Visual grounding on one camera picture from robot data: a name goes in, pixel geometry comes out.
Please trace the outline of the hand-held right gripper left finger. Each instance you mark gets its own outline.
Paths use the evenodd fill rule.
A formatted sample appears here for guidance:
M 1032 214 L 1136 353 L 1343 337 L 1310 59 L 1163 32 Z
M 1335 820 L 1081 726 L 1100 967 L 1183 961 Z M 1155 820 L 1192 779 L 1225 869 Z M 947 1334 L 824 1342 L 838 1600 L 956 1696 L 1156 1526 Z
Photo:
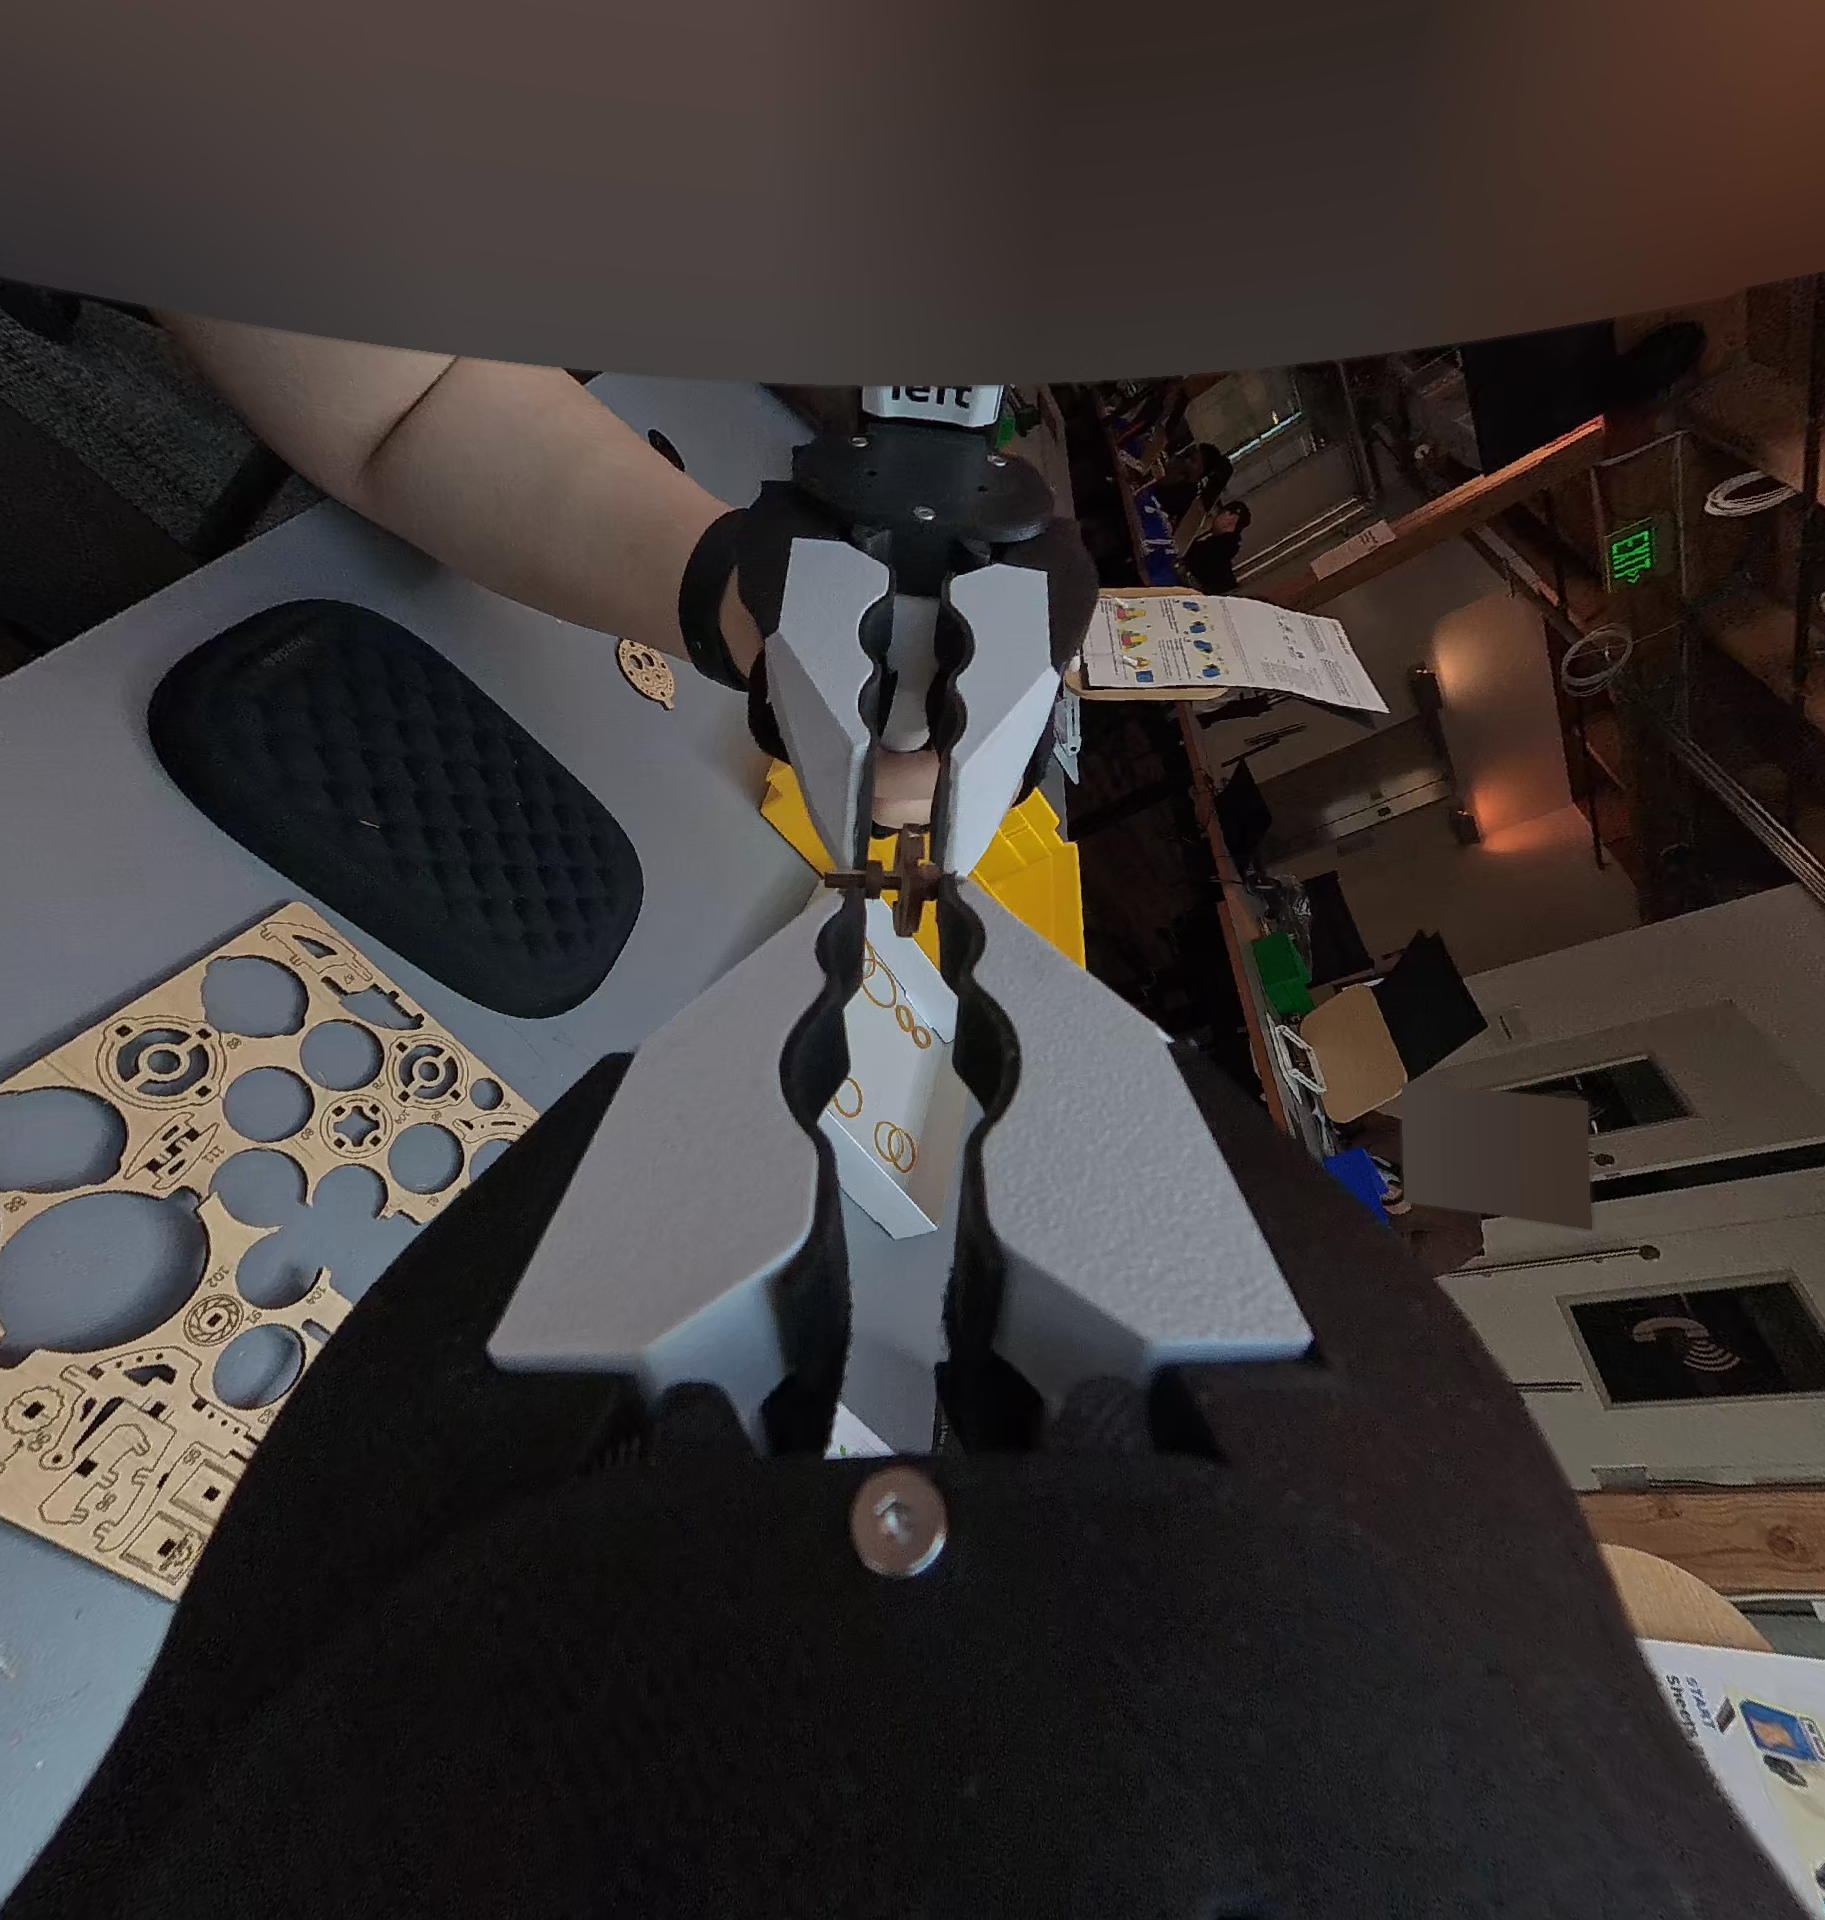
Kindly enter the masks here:
M 626 1060 L 486 1342 L 506 1372 L 717 1387 L 755 1444 L 824 1453 L 849 1354 L 819 1116 L 849 1069 L 865 913 L 824 891 Z

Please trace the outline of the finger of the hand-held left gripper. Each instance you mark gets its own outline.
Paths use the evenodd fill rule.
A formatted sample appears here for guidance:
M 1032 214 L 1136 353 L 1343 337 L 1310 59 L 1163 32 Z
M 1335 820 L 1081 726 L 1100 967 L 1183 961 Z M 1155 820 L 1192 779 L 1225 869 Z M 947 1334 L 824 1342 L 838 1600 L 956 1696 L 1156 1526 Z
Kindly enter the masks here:
M 934 661 L 927 732 L 941 781 L 931 848 L 944 875 L 967 875 L 1021 801 L 1061 686 L 1047 572 L 1021 563 L 956 572 L 941 598 Z
M 767 693 L 807 816 L 835 869 L 869 856 L 889 572 L 847 540 L 793 540 Z

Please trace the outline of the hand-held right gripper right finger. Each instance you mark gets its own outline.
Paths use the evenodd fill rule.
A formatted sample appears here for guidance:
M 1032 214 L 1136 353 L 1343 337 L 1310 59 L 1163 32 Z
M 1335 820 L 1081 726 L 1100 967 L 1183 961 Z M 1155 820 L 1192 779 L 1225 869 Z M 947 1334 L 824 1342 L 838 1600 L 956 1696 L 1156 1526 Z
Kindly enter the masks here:
M 947 1439 L 1032 1447 L 1088 1382 L 1310 1354 L 1163 1028 L 970 880 L 941 883 L 934 924 L 977 1106 L 934 1372 Z

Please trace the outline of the plywood parts sheet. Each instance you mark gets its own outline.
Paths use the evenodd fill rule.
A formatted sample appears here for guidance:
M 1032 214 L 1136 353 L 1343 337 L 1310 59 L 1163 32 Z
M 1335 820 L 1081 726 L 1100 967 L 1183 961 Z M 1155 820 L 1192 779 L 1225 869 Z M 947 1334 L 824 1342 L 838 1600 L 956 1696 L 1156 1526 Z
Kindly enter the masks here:
M 249 1222 L 219 1170 L 274 1149 L 299 1204 L 336 1172 L 378 1189 L 373 1215 L 436 1220 L 536 1111 L 306 902 L 282 902 L 19 1074 L 0 1102 L 65 1090 L 113 1116 L 114 1158 L 58 1189 L 0 1178 L 0 1255 L 80 1197 L 127 1197 L 194 1225 L 199 1270 L 145 1330 L 7 1358 L 0 1521 L 178 1598 L 292 1387 L 349 1311 L 328 1262 L 296 1302 L 256 1302 Z

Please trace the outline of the person's left forearm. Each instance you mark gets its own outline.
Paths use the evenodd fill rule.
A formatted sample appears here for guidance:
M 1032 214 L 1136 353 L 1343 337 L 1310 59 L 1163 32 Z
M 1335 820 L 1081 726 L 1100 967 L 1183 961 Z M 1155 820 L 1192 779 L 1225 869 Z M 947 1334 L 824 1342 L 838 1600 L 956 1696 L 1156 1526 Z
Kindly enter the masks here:
M 336 503 L 519 604 L 686 658 L 686 562 L 727 506 L 565 369 L 155 320 Z

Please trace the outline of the white cardboard tray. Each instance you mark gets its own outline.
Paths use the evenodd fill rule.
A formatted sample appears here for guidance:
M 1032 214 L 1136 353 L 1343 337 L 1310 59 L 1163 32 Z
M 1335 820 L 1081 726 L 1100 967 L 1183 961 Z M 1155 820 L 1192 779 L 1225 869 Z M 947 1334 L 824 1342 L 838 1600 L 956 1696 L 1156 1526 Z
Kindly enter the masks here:
M 865 1143 L 849 1138 L 832 1111 L 832 1102 L 824 1104 L 819 1126 L 832 1143 L 845 1195 L 877 1227 L 902 1241 L 941 1227 L 947 1215 L 947 1195 L 953 1192 L 970 1097 L 953 1069 L 956 994 L 944 984 L 937 965 L 915 938 L 894 931 L 894 919 L 884 902 L 865 906 L 865 944 L 874 946 L 941 1037 L 941 1067 L 927 1097 L 924 1126 L 918 1132 L 918 1163 L 905 1178 L 896 1178 L 872 1158 Z

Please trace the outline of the yellow plastic bin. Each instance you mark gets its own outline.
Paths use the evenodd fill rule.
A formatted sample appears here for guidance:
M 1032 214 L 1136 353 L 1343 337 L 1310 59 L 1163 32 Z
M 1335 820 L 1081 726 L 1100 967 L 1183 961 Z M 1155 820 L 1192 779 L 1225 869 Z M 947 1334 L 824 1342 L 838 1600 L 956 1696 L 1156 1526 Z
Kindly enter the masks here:
M 797 776 L 783 759 L 767 766 L 761 816 L 813 872 L 829 872 L 829 854 L 807 816 Z M 1087 965 L 1081 856 L 1064 841 L 1061 820 L 1043 790 L 1004 812 L 970 880 L 1077 967 Z

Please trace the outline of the cluster of yellow rubber bands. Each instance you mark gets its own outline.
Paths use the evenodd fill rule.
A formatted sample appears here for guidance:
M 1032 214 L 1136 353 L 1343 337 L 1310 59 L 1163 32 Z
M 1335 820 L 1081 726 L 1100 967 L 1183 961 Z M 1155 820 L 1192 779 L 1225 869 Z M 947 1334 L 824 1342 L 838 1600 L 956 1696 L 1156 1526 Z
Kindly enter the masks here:
M 865 944 L 858 984 L 845 1007 L 845 1037 L 849 1069 L 832 1095 L 832 1111 L 856 1143 L 905 1178 L 918 1163 L 941 1037 L 872 944 Z

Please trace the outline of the wooden clipboard with instruction sheet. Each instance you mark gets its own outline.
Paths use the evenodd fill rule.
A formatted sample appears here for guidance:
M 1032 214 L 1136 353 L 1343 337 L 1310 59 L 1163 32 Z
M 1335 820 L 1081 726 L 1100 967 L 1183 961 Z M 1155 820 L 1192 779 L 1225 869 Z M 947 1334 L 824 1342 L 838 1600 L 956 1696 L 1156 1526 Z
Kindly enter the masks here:
M 1598 1550 L 1695 1752 L 1802 1913 L 1825 1916 L 1825 1659 L 1773 1650 L 1733 1600 L 1654 1553 Z
M 1103 591 L 1067 686 L 1081 699 L 1199 704 L 1278 690 L 1386 714 L 1336 619 L 1188 589 Z

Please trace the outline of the wooden chair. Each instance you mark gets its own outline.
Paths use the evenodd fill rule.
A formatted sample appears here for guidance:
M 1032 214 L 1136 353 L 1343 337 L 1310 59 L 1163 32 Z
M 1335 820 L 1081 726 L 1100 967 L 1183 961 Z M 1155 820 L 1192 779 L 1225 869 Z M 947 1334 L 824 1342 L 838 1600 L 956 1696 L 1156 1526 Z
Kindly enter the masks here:
M 1335 991 L 1301 1021 L 1335 1126 L 1394 1102 L 1485 1028 L 1445 938 L 1420 931 L 1389 972 Z

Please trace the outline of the black quilted wrist rest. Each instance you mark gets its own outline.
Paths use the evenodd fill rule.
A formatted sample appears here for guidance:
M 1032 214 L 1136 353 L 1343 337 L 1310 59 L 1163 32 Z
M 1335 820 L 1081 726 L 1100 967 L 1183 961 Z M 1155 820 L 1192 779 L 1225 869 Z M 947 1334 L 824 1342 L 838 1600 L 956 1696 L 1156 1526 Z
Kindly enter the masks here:
M 641 913 L 617 816 L 378 610 L 282 600 L 181 658 L 150 741 L 299 891 L 506 1017 L 587 1003 Z

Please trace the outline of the white phone booth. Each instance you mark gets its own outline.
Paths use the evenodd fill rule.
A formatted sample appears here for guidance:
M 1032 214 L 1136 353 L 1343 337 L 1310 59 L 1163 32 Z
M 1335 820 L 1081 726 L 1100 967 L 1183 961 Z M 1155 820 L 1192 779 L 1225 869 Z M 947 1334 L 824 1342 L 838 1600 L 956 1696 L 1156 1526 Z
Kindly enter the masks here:
M 1590 1232 L 1443 1277 L 1576 1489 L 1825 1481 L 1825 916 L 1797 888 L 1476 974 L 1431 1081 L 1593 1106 Z

